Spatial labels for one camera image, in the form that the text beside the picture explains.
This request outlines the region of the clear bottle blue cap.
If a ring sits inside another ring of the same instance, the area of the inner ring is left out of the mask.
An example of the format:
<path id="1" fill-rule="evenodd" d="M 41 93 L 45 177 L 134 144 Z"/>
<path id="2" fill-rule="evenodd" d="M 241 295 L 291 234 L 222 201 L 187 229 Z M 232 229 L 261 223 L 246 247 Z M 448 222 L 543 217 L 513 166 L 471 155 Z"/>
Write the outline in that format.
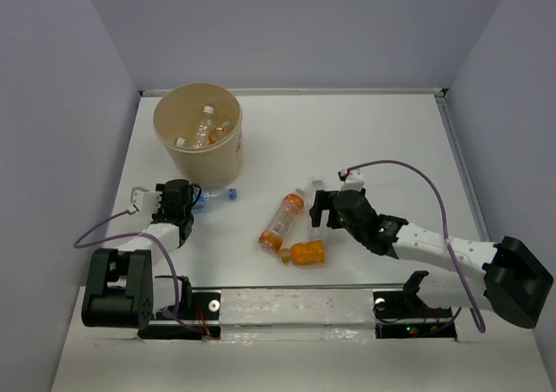
<path id="1" fill-rule="evenodd" d="M 233 202 L 237 199 L 234 188 L 199 189 L 195 193 L 192 209 L 211 209 L 221 203 Z"/>

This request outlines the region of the clear crushed plastic bottle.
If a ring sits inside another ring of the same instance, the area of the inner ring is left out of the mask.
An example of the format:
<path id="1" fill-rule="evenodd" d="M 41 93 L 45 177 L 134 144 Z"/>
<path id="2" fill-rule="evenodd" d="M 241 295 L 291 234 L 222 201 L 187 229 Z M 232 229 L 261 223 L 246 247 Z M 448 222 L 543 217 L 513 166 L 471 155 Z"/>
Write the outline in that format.
<path id="1" fill-rule="evenodd" d="M 314 228 L 312 226 L 312 218 L 310 215 L 310 210 L 314 205 L 314 197 L 318 190 L 325 189 L 325 185 L 321 176 L 312 176 L 309 179 L 308 185 L 306 187 L 306 212 L 308 217 L 308 226 L 307 226 L 307 237 L 309 241 L 320 240 L 321 242 L 325 242 L 326 240 L 326 231 L 321 227 Z"/>

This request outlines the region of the tall orange juice bottle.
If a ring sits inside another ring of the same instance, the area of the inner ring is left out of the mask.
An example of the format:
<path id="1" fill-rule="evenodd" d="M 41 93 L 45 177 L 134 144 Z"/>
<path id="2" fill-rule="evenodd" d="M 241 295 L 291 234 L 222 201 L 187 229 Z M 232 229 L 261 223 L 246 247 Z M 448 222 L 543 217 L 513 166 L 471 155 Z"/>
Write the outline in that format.
<path id="1" fill-rule="evenodd" d="M 258 243 L 263 249 L 270 253 L 280 250 L 295 219 L 305 207 L 305 196 L 302 189 L 296 189 L 282 199 L 279 208 L 259 236 Z"/>

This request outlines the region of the short orange bottle yellow cap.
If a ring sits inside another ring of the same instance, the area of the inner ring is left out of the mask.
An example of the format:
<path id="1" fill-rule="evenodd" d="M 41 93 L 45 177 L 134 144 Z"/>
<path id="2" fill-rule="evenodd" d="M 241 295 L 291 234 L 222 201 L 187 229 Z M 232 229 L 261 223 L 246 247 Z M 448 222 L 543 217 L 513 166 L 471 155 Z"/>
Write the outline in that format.
<path id="1" fill-rule="evenodd" d="M 325 249 L 321 240 L 296 243 L 279 251 L 281 262 L 294 265 L 316 265 L 325 262 Z"/>

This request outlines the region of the orange bottle with white cap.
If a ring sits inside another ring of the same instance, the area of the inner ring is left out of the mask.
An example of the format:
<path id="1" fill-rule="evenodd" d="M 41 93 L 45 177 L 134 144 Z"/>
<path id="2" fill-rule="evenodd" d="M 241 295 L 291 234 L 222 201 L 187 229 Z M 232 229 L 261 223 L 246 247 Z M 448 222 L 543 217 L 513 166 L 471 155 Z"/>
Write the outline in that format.
<path id="1" fill-rule="evenodd" d="M 208 144 L 214 145 L 219 143 L 222 139 L 224 139 L 228 134 L 231 132 L 231 123 L 225 122 L 221 126 L 213 128 L 208 133 Z"/>

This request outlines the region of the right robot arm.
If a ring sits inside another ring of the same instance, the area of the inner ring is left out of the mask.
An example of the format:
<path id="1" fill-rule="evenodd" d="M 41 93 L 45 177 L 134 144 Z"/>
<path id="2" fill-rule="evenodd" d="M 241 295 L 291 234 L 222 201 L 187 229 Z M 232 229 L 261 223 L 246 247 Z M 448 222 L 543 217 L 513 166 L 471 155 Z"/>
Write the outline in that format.
<path id="1" fill-rule="evenodd" d="M 519 239 L 499 243 L 448 238 L 404 218 L 377 213 L 364 190 L 319 190 L 309 211 L 311 225 L 344 229 L 377 256 L 428 264 L 455 274 L 436 282 L 415 271 L 400 293 L 401 308 L 411 316 L 431 308 L 468 308 L 473 316 L 489 310 L 523 329 L 536 327 L 554 278 Z"/>

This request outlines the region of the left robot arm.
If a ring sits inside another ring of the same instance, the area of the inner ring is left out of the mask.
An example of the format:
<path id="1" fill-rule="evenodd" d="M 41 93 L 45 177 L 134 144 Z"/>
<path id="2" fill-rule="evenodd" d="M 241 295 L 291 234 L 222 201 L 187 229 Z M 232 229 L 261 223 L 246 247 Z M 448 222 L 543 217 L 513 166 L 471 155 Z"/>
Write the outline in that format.
<path id="1" fill-rule="evenodd" d="M 146 329 L 157 314 L 177 322 L 190 312 L 191 283 L 177 274 L 170 254 L 188 240 L 201 195 L 201 186 L 185 179 L 158 183 L 153 190 L 135 187 L 130 206 L 111 219 L 143 213 L 151 218 L 145 229 L 74 242 L 76 249 L 96 247 L 83 296 L 85 326 Z"/>

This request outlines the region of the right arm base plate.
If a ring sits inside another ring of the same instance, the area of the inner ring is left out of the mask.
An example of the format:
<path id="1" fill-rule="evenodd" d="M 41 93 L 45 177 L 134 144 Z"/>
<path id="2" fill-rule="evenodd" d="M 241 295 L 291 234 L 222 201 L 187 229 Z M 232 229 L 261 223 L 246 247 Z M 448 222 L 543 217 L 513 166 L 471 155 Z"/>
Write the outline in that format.
<path id="1" fill-rule="evenodd" d="M 428 272 L 414 272 L 398 290 L 373 292 L 375 337 L 387 339 L 457 339 L 451 309 L 430 308 L 419 297 Z"/>

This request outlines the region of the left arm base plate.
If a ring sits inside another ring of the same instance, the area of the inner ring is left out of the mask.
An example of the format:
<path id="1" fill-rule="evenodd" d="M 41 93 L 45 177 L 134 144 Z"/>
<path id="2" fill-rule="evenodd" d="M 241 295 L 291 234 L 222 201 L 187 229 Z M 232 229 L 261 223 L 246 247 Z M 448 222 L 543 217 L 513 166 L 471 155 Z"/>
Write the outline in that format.
<path id="1" fill-rule="evenodd" d="M 177 318 L 172 310 L 154 314 L 145 329 L 137 332 L 143 340 L 216 341 L 221 337 L 222 294 L 216 290 L 194 290 L 189 308 L 181 306 Z"/>

